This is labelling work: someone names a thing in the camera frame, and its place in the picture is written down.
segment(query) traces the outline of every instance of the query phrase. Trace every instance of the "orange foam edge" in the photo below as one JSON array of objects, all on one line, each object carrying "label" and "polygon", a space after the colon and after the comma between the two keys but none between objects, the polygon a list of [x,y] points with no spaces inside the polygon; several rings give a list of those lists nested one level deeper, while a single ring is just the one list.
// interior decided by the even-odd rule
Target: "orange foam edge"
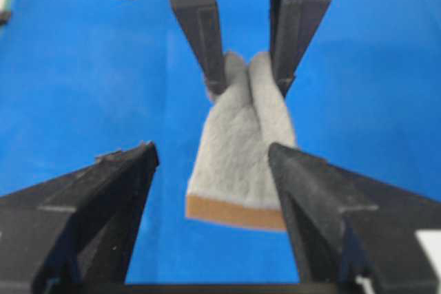
[{"label": "orange foam edge", "polygon": [[281,210],[249,208],[193,194],[186,196],[185,217],[243,229],[286,231]]}]

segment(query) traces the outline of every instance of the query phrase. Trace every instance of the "blue background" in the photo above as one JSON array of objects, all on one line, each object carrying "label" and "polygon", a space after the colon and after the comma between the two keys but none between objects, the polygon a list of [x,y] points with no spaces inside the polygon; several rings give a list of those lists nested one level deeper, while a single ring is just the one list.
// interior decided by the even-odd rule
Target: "blue background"
[{"label": "blue background", "polygon": [[[218,0],[225,50],[269,42],[269,0]],[[128,282],[293,282],[284,233],[184,218],[210,103],[167,0],[13,0],[0,31],[0,194],[153,140]],[[287,97],[302,149],[441,200],[441,0],[333,0]]]}]

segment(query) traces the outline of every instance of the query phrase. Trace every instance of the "black plastic part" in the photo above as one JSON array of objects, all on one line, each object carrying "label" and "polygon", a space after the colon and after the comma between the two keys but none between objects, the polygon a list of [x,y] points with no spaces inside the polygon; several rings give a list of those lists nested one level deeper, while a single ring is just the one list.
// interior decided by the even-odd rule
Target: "black plastic part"
[{"label": "black plastic part", "polygon": [[441,204],[272,144],[276,182],[302,282],[369,277],[377,294],[435,294],[416,238],[441,229]]},{"label": "black plastic part", "polygon": [[331,0],[271,0],[273,75],[286,96],[300,63]]},{"label": "black plastic part", "polygon": [[9,10],[4,10],[0,12],[0,26],[5,25],[11,20],[12,12]]},{"label": "black plastic part", "polygon": [[55,286],[50,294],[363,294],[343,284],[86,284]]},{"label": "black plastic part", "polygon": [[226,88],[221,27],[216,0],[170,0],[172,9],[204,71],[208,90]]},{"label": "black plastic part", "polygon": [[0,198],[0,293],[123,281],[157,165],[142,144]]}]

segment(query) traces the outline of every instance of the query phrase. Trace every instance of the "foam sponge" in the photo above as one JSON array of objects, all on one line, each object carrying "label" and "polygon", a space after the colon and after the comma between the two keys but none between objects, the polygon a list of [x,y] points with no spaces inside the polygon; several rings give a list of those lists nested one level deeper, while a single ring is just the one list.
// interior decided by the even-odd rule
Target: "foam sponge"
[{"label": "foam sponge", "polygon": [[268,165],[273,142],[295,147],[294,127],[268,53],[247,68],[225,56],[227,89],[214,96],[189,180],[186,216],[248,229],[284,230]]}]

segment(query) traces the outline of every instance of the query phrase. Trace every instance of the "gray fabric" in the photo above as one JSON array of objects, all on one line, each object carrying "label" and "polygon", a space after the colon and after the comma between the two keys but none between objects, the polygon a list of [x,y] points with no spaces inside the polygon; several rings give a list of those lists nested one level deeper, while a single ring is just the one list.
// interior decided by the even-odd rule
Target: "gray fabric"
[{"label": "gray fabric", "polygon": [[279,209],[267,152],[272,142],[295,147],[294,128],[274,83],[268,53],[247,68],[225,56],[228,88],[214,97],[187,194],[244,207]]}]

